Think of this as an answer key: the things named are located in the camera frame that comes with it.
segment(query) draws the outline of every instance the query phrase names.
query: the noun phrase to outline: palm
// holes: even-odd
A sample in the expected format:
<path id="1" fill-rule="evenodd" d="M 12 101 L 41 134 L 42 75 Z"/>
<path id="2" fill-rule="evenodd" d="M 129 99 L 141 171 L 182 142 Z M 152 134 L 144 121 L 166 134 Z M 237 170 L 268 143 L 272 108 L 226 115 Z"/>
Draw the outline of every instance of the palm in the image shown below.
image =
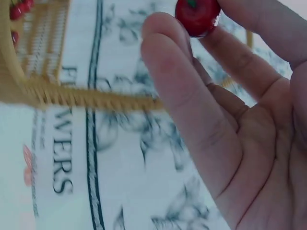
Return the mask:
<path id="1" fill-rule="evenodd" d="M 245 170 L 241 171 L 240 203 L 237 218 L 233 218 L 237 229 L 288 230 L 293 223 L 302 222 L 303 213 L 296 201 L 304 200 L 307 190 L 301 191 L 300 185 L 307 174 L 303 175 L 304 153 L 300 149 L 299 133 L 294 127 L 293 105 L 289 101 L 288 90 L 271 89 L 259 104 L 247 110 L 239 119 L 238 138 L 241 140 Z"/>
<path id="2" fill-rule="evenodd" d="M 258 102 L 247 107 L 212 82 L 187 32 L 163 13 L 144 22 L 144 63 L 229 226 L 307 229 L 307 22 L 276 0 L 218 2 L 290 63 L 291 81 L 216 28 L 199 41 Z"/>

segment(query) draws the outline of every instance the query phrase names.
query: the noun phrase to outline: finger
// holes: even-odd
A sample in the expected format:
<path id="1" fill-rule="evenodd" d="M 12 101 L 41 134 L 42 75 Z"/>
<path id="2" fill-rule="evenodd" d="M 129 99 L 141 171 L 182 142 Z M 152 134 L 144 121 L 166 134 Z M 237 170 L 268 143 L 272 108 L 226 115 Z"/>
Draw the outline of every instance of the finger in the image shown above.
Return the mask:
<path id="1" fill-rule="evenodd" d="M 225 14 L 259 34 L 284 60 L 307 60 L 307 22 L 277 0 L 218 0 Z"/>
<path id="2" fill-rule="evenodd" d="M 141 54 L 211 194 L 231 181 L 242 151 L 235 131 L 182 50 L 169 37 L 149 34 Z"/>
<path id="3" fill-rule="evenodd" d="M 155 33 L 171 37 L 192 62 L 193 54 L 189 35 L 176 18 L 163 12 L 156 12 L 147 17 L 143 23 L 142 37 Z"/>
<path id="4" fill-rule="evenodd" d="M 245 105 L 245 103 L 240 98 L 238 98 L 230 91 L 214 84 L 208 72 L 196 58 L 193 59 L 193 63 L 196 71 L 200 75 L 202 81 L 207 86 L 208 90 L 211 92 L 217 103 L 228 112 L 228 114 L 233 120 L 235 120 L 235 122 L 237 122 L 240 117 L 248 110 L 248 106 Z"/>
<path id="5" fill-rule="evenodd" d="M 217 27 L 200 39 L 205 49 L 256 100 L 282 76 L 232 34 Z"/>

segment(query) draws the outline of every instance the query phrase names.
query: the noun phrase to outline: letter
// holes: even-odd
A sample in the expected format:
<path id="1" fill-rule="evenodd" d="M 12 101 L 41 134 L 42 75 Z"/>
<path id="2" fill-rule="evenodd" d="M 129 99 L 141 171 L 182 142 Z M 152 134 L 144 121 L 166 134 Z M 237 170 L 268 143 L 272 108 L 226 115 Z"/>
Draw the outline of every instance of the letter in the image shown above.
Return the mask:
<path id="1" fill-rule="evenodd" d="M 62 194 L 65 190 L 65 186 L 68 186 L 70 184 L 70 189 L 68 190 L 68 193 L 72 193 L 73 192 L 73 185 L 72 185 L 72 182 L 71 180 L 69 179 L 65 179 L 62 181 L 61 183 L 61 187 L 57 190 L 55 188 L 55 182 L 53 183 L 53 191 L 57 194 Z"/>

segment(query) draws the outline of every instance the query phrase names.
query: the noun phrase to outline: dark stripe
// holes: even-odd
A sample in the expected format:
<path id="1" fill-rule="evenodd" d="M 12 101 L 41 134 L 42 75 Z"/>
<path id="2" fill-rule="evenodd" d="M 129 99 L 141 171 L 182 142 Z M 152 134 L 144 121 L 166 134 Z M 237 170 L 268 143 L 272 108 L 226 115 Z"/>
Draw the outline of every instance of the dark stripe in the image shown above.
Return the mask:
<path id="1" fill-rule="evenodd" d="M 88 75 L 89 89 L 96 89 L 97 65 L 99 59 L 100 41 L 102 37 L 102 24 L 103 24 L 103 0 L 97 0 L 96 26 L 95 26 L 94 40 L 92 46 L 91 60 L 89 65 L 89 75 Z M 87 109 L 86 110 L 87 185 L 88 185 L 89 202 L 92 214 L 93 229 L 97 230 L 97 226 L 101 226 L 103 229 L 105 229 L 105 225 L 102 216 L 99 184 L 98 184 L 95 119 L 96 119 L 95 112 L 92 109 Z"/>

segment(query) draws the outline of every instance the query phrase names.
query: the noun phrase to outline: fabric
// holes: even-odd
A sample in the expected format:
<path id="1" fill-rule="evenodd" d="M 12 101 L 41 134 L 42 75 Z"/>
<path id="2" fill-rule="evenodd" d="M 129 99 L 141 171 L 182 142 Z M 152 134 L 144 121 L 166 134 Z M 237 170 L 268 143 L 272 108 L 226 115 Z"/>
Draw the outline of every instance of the fabric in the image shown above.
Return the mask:
<path id="1" fill-rule="evenodd" d="M 143 20 L 173 14 L 175 0 L 72 0 L 61 81 L 129 94 L 156 95 L 140 56 Z M 220 24 L 245 42 L 245 30 Z M 221 67 L 197 40 L 192 49 L 217 83 Z M 255 36 L 255 53 L 279 72 L 289 66 Z M 229 90 L 253 101 L 238 85 Z M 51 107 L 35 111 L 31 159 L 38 230 L 227 230 L 168 114 L 109 113 Z"/>

